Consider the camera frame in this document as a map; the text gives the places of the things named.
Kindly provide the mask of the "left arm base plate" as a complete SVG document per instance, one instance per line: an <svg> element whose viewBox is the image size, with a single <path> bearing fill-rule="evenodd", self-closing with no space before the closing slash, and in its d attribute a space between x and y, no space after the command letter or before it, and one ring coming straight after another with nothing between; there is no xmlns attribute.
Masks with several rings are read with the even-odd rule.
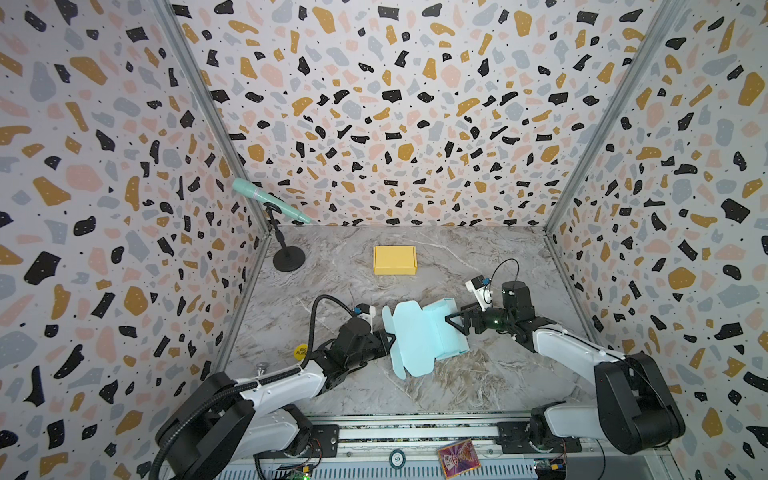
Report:
<svg viewBox="0 0 768 480"><path fill-rule="evenodd" d="M335 458L339 442L340 426L338 424L313 425L310 430L301 430L297 438L286 449L264 452L260 454L260 457L301 461Z"/></svg>

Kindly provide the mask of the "yellow paper box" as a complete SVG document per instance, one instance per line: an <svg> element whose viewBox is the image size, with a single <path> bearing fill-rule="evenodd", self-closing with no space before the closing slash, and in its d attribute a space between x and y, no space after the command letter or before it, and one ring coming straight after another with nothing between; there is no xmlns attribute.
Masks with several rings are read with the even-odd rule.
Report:
<svg viewBox="0 0 768 480"><path fill-rule="evenodd" d="M375 246L373 269L377 276L414 276L418 271L414 246Z"/></svg>

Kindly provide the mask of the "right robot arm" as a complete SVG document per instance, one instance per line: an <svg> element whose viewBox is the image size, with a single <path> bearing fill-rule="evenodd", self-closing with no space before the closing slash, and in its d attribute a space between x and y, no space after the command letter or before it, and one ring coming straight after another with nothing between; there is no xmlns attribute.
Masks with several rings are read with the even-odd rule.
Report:
<svg viewBox="0 0 768 480"><path fill-rule="evenodd" d="M489 283L485 278L469 281L475 304L446 315L445 323L463 335L507 334L527 351L569 368L595 390L591 404L561 401L533 409L522 433L533 448L546 450L569 438L587 438L631 455L684 436L683 415L651 356L606 349L537 315L528 286L519 280L503 283L502 304L496 307Z"/></svg>

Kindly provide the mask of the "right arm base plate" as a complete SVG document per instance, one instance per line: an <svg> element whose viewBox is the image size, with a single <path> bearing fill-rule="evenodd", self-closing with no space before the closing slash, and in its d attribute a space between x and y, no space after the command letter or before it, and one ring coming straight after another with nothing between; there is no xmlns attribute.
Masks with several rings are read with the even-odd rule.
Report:
<svg viewBox="0 0 768 480"><path fill-rule="evenodd" d="M542 420L507 421L497 424L495 443L504 454L580 453L582 445L573 437L555 436Z"/></svg>

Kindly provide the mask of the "light blue paper box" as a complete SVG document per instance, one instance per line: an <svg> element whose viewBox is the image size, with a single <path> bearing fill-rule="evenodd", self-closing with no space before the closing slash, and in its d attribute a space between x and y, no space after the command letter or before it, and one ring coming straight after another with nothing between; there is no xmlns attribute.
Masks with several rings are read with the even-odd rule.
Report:
<svg viewBox="0 0 768 480"><path fill-rule="evenodd" d="M470 350L467 337L445 321L446 316L458 312L453 298L424 307L416 301L400 302L394 310L383 307L385 331L395 336L390 356L399 379L428 375L433 372L436 361Z"/></svg>

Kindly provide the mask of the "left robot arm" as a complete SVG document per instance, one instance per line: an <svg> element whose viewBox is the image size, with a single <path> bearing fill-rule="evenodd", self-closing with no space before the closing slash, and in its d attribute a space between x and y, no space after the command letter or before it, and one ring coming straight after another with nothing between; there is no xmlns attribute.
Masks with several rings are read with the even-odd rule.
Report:
<svg viewBox="0 0 768 480"><path fill-rule="evenodd" d="M299 454L312 425L297 402L322 395L369 362L389 356L395 343L395 334L352 317L296 366L240 380L224 372L209 376L156 433L159 450L149 478L159 478L168 465L178 479L213 479L244 456Z"/></svg>

